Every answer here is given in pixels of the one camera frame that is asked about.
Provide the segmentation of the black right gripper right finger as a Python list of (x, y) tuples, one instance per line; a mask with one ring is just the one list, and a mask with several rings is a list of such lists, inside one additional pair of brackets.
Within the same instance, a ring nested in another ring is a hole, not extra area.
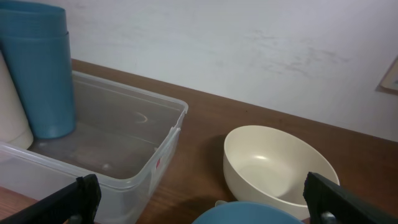
[(366, 203), (315, 172), (307, 174), (303, 197), (310, 214), (310, 224), (397, 224), (397, 218)]

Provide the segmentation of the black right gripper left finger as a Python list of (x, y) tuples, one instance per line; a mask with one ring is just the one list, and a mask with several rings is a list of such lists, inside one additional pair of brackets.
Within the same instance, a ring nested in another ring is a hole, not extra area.
[(100, 201), (97, 176), (89, 174), (1, 220), (1, 224), (94, 224)]

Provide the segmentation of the cream cup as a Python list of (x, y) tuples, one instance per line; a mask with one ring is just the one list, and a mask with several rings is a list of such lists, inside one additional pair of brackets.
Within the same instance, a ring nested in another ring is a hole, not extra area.
[(33, 141), (25, 111), (1, 54), (1, 142), (28, 149)]

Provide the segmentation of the dark blue cup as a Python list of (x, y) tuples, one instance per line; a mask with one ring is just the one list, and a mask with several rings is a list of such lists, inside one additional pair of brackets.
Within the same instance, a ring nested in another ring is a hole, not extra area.
[(1, 35), (47, 38), (68, 33), (66, 11), (25, 1), (1, 1)]

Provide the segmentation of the cream bowl near container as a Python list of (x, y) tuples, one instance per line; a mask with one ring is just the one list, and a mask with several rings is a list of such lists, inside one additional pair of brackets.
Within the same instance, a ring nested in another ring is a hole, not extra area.
[(332, 165), (305, 141), (266, 126), (241, 126), (224, 140), (223, 173), (239, 201), (264, 203), (299, 220), (309, 218), (303, 197), (309, 172), (339, 184)]

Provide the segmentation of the clear plastic storage container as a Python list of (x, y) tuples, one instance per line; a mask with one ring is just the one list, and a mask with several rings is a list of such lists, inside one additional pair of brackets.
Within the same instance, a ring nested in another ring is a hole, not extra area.
[(41, 200), (94, 174), (98, 223), (135, 223), (177, 147), (188, 105), (182, 100), (73, 73), (76, 126), (27, 150), (1, 144), (1, 186)]

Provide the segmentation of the blue bowl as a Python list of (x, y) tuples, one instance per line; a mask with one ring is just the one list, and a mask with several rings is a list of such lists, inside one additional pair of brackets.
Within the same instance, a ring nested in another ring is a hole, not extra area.
[(192, 224), (303, 224), (294, 216), (255, 202), (226, 202), (207, 210)]

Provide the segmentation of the cream spoon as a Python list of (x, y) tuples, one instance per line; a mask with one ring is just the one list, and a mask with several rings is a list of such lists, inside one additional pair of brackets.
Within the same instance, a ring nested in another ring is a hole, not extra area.
[(224, 200), (217, 200), (217, 201), (215, 202), (215, 206), (216, 206), (216, 207), (217, 207), (217, 206), (220, 206), (220, 205), (224, 205), (224, 204), (227, 204), (227, 202), (224, 201)]

